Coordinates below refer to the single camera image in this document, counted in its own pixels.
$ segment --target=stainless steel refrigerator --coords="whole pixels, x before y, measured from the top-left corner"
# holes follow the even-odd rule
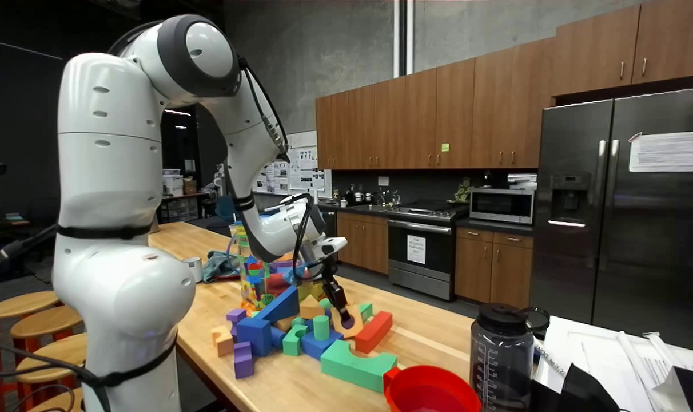
[[[543,109],[530,299],[693,347],[693,88]]]

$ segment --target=gray wall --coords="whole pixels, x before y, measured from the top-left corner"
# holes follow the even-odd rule
[[[414,0],[414,71],[550,36],[562,22],[640,0]],[[391,0],[225,0],[223,30],[291,132],[312,101],[393,75]]]

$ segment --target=red bowl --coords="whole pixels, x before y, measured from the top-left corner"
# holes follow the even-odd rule
[[[383,374],[391,412],[480,412],[477,393],[454,372],[437,365],[391,367]]]

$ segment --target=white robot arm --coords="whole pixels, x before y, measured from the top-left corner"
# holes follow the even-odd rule
[[[192,272],[145,247],[162,197],[160,116],[165,108],[201,104],[225,139],[225,179],[251,251],[272,261],[291,248],[350,319],[334,279],[344,238],[326,238],[311,198],[291,197],[261,216],[251,180],[285,158],[285,135],[263,87],[225,36],[201,15],[173,15],[134,30],[110,52],[73,57],[60,91],[60,176],[52,284],[87,327],[87,367],[96,374],[136,371],[87,409],[173,412],[175,365],[166,356],[175,323],[193,294]]]

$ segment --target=floor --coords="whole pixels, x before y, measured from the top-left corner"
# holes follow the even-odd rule
[[[30,290],[48,290],[49,287],[49,253],[33,253],[28,255],[23,268],[12,268],[4,279],[0,282],[0,299],[7,299],[12,294],[30,293]],[[411,299],[429,302],[433,306],[463,313],[463,316],[475,316],[477,306],[467,299],[433,299],[427,294],[420,294],[415,290],[407,290],[399,285],[388,284],[387,276],[372,274],[358,268],[340,266],[339,269],[342,276],[357,279],[361,284],[369,284]],[[193,371],[184,363],[184,358],[178,356],[178,382],[180,382],[180,405],[183,412],[212,412],[222,409],[215,403],[215,395],[207,392],[207,387],[193,374]],[[8,409],[15,409],[15,397],[7,397]]]

